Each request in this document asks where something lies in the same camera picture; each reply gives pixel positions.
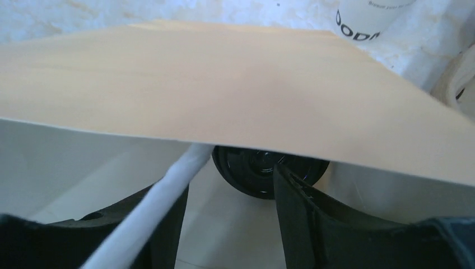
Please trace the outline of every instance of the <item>white rod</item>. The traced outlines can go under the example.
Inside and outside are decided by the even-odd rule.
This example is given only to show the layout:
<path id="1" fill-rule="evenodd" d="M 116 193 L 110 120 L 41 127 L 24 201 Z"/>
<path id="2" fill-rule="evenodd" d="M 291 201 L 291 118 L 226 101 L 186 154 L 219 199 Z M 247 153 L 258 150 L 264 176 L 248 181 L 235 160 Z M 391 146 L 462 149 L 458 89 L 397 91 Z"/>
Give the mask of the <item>white rod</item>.
<path id="1" fill-rule="evenodd" d="M 209 160 L 213 148 L 192 144 L 81 268 L 129 268 L 157 225 Z"/>

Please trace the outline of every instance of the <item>cardboard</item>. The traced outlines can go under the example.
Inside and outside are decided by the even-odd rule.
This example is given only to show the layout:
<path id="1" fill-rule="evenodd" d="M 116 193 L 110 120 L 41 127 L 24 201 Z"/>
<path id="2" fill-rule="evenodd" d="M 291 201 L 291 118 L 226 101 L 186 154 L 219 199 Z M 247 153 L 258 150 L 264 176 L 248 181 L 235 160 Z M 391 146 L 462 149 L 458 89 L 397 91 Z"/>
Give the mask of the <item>cardboard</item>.
<path id="1" fill-rule="evenodd" d="M 324 31 L 154 21 L 0 47 L 0 118 L 475 185 L 475 125 Z"/>

